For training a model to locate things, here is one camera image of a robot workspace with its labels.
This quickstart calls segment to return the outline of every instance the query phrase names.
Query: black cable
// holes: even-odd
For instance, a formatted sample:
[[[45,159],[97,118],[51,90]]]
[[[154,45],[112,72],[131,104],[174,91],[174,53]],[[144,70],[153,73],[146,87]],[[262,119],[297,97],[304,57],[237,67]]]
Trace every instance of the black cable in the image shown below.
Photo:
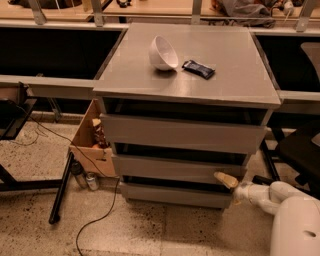
[[[19,108],[19,109],[21,109],[23,112],[26,113],[26,111],[25,111],[22,107],[18,106],[17,104],[16,104],[16,107]],[[79,150],[79,152],[80,152],[86,159],[88,159],[88,160],[94,165],[94,167],[99,171],[99,173],[100,173],[103,177],[106,177],[106,178],[117,178],[117,177],[118,177],[118,176],[107,176],[107,175],[105,175],[105,174],[98,168],[98,166],[97,166],[89,157],[87,157],[87,156],[82,152],[82,150],[78,148],[77,145],[75,145],[75,144],[72,142],[72,140],[70,140],[69,138],[64,137],[64,136],[62,136],[62,135],[60,135],[60,134],[58,134],[58,133],[50,130],[49,128],[47,128],[47,127],[45,127],[45,126],[43,126],[43,125],[40,124],[37,120],[35,120],[33,117],[29,116],[29,118],[30,118],[31,120],[33,120],[34,122],[36,122],[36,123],[37,123],[39,126],[41,126],[42,128],[46,129],[47,131],[55,134],[55,135],[58,136],[58,137],[61,137],[61,138],[63,138],[63,139],[68,140],[68,141],[71,143],[71,145],[75,146],[75,148],[76,148],[77,150]]]
[[[118,185],[119,185],[119,181],[120,181],[120,179],[117,180],[117,184],[116,184],[116,186],[115,186],[115,188],[114,188],[113,201],[112,201],[112,204],[111,204],[111,207],[110,207],[109,211],[108,211],[104,216],[102,216],[101,218],[88,222],[87,224],[85,224],[84,226],[82,226],[82,228],[79,230],[79,232],[78,232],[78,234],[77,234],[77,238],[76,238],[76,246],[77,246],[77,250],[78,250],[80,256],[83,256],[83,254],[82,254],[82,252],[81,252],[81,250],[80,250],[80,247],[79,247],[79,243],[78,243],[78,241],[79,241],[79,236],[80,236],[81,232],[82,232],[87,226],[89,226],[89,225],[91,225],[91,224],[93,224],[93,223],[95,223],[95,222],[98,222],[98,221],[100,221],[100,220],[103,220],[104,218],[108,217],[108,215],[111,213],[111,211],[112,211],[112,209],[113,209],[113,207],[114,207],[114,204],[115,204],[115,202],[116,202],[117,188],[118,188]]]
[[[38,122],[41,121],[42,117],[43,117],[43,112],[41,113],[41,117],[40,117],[40,119],[39,119]],[[17,145],[19,145],[19,146],[27,147],[27,146],[31,146],[32,144],[36,143],[36,141],[38,140],[39,136],[48,137],[47,134],[45,134],[43,131],[41,131],[41,130],[39,129],[39,123],[37,124],[37,128],[34,130],[34,132],[37,134],[37,137],[36,137],[32,142],[29,142],[29,143],[27,143],[27,144],[19,143],[19,142],[13,141],[13,140],[9,140],[9,142],[10,142],[10,143],[17,144]]]

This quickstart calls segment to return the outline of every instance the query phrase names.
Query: gray drawer cabinet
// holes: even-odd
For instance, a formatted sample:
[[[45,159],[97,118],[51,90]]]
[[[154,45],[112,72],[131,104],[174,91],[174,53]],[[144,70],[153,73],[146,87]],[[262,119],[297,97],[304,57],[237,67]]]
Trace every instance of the gray drawer cabinet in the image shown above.
[[[159,34],[180,63],[214,60],[216,75],[156,71],[146,49]],[[236,27],[131,24],[94,93],[126,199],[213,208],[232,200],[214,173],[243,178],[280,105],[250,33]]]
[[[232,199],[214,173],[242,179],[265,136],[262,122],[269,113],[123,97],[100,101],[106,111],[100,118],[125,198],[214,208],[226,208]],[[221,118],[221,113],[228,116]]]

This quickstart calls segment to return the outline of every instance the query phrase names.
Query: white bowl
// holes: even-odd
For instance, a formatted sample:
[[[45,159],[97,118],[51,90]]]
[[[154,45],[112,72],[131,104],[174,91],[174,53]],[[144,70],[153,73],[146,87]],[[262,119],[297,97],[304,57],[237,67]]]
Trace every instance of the white bowl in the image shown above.
[[[175,69],[178,57],[171,44],[162,36],[156,36],[149,47],[150,64],[160,70]]]

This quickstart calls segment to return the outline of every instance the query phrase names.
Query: floor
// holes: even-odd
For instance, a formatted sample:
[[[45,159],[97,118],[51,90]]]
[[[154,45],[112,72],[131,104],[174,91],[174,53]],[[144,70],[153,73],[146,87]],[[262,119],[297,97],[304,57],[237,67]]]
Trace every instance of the floor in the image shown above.
[[[0,162],[17,180],[60,178],[70,144],[67,139],[73,138],[82,116],[64,115],[58,123],[51,113],[34,112],[32,117],[65,138],[30,120],[15,141],[0,142]],[[283,166],[280,171],[292,182],[293,170]],[[268,176],[261,152],[251,158],[245,180],[256,174]],[[80,255],[76,242],[87,256],[269,255],[273,217],[249,203],[221,211],[127,202],[118,189],[114,194],[115,179],[99,181],[99,189],[89,191],[70,176],[61,220],[54,225],[48,220],[56,189],[0,193],[0,255]],[[102,218],[114,197],[112,211]]]

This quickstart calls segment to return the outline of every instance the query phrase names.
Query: black table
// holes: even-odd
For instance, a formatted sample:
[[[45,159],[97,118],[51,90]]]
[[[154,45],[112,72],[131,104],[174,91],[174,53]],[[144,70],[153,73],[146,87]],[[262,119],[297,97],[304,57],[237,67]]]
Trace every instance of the black table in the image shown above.
[[[0,140],[14,140],[18,136],[20,130],[28,120],[35,103],[35,99],[27,99],[26,102],[21,106],[25,112],[21,111],[21,113],[15,114],[12,117],[9,115],[0,116]],[[73,154],[70,153],[62,178],[51,180],[17,181],[0,164],[0,180],[3,181],[3,183],[0,184],[0,192],[58,188],[56,199],[49,218],[49,223],[54,224],[60,220],[59,208],[70,175],[70,166],[73,158]]]

